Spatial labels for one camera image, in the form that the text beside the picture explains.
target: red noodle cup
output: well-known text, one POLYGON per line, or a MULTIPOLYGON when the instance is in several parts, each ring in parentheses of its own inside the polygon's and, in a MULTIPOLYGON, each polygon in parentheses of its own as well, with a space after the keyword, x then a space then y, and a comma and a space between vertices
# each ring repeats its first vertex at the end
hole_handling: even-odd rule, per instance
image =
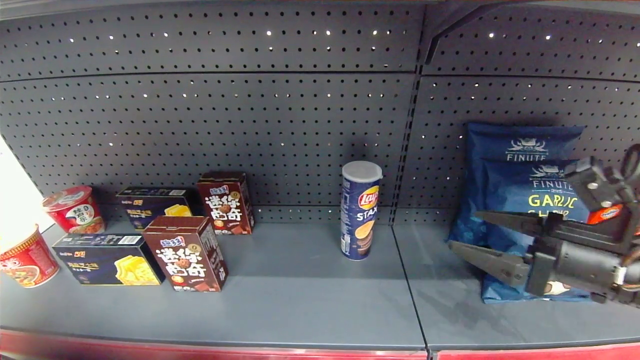
POLYGON ((0 245, 0 270, 25 288, 44 284, 60 270, 37 225, 31 235, 0 238, 0 245))
POLYGON ((89 186, 76 186, 57 192, 42 201, 44 211, 67 233, 97 234, 104 231, 89 186))

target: instant noodle cup lid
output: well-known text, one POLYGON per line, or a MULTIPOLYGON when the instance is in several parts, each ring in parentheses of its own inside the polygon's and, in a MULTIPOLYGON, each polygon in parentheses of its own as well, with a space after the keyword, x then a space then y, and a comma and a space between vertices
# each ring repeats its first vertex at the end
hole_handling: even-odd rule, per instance
POLYGON ((382 179, 382 168, 369 161, 352 161, 342 167, 342 176, 356 183, 372 183, 382 179))
POLYGON ((42 207, 44 208, 44 211, 48 213, 70 208, 88 198, 91 195, 91 191, 92 189, 90 186, 84 185, 62 190, 61 192, 57 192, 44 198, 42 200, 42 207))
POLYGON ((38 231, 38 226, 34 222, 27 220, 13 223, 11 226, 3 226, 0 229, 0 257, 5 252, 25 242, 38 231))

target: product packaging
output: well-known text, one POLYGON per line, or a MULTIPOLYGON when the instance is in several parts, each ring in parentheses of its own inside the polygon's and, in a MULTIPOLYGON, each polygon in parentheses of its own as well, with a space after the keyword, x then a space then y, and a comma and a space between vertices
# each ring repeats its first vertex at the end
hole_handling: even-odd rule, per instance
POLYGON ((253 209, 244 172, 208 172, 196 185, 216 234, 251 234, 253 209))
POLYGON ((104 231, 104 219, 89 186, 76 186, 42 200, 44 211, 66 233, 98 234, 104 231))
POLYGON ((60 269, 49 252, 37 225, 17 226, 3 231, 0 270, 25 288, 35 288, 51 280, 60 269))
POLYGON ((67 234, 53 250, 82 285, 160 285, 164 280, 139 234, 67 234))
POLYGON ((228 269, 208 217, 157 217, 142 232, 176 291, 220 291, 228 269))
POLYGON ((467 135, 467 176, 460 209, 449 240, 486 246, 486 224, 474 213, 484 210, 485 174, 482 159, 510 163, 566 160, 584 126, 496 126, 470 123, 467 135))
MULTIPOLYGON (((571 185, 564 180, 564 168, 570 163, 570 160, 519 163, 483 161, 486 174, 486 209, 532 213, 539 217, 547 217, 549 213, 560 213, 567 220, 585 222, 589 210, 580 201, 571 185)), ((534 238, 487 223, 486 239, 492 249, 524 256, 534 238)), ((545 295, 541 298, 526 293, 524 286, 512 288, 490 275, 484 278, 482 296, 485 303, 531 299, 589 300, 588 292, 571 288, 558 281, 549 281, 545 295)))
POLYGON ((382 169, 368 161, 352 161, 342 167, 342 178, 340 247, 347 258, 363 260, 371 249, 382 169))
POLYGON ((161 215, 194 215, 197 193, 189 188, 149 188, 130 186, 116 195, 135 230, 144 230, 161 215))

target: orange label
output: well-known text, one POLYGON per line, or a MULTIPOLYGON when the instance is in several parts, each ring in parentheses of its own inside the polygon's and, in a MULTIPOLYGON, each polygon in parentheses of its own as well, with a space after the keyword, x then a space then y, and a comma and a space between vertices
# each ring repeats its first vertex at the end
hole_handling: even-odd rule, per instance
MULTIPOLYGON (((610 208, 600 209, 598 211, 594 211, 589 214, 589 218, 587 219, 587 224, 599 224, 604 220, 608 220, 610 218, 614 218, 620 214, 620 210, 622 210, 622 204, 618 204, 615 206, 611 206, 610 208)), ((640 236, 640 226, 636 227, 636 236, 640 236)))
POLYGON ((365 210, 369 210, 375 207, 378 203, 379 188, 379 186, 372 186, 366 189, 366 191, 364 191, 358 197, 358 205, 365 210))

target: robotic arm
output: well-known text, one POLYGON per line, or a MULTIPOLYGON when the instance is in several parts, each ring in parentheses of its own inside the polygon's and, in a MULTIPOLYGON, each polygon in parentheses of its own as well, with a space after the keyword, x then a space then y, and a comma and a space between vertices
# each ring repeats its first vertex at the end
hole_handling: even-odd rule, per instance
POLYGON ((565 171, 590 211, 611 208, 617 214, 595 225, 528 213, 479 211, 476 217, 534 237, 524 257, 452 241, 451 250, 464 260, 510 286, 526 284, 542 296, 549 281, 591 292, 599 303, 607 299, 640 307, 640 203, 632 186, 640 179, 640 144, 625 154, 621 170, 603 167, 594 157, 565 171))

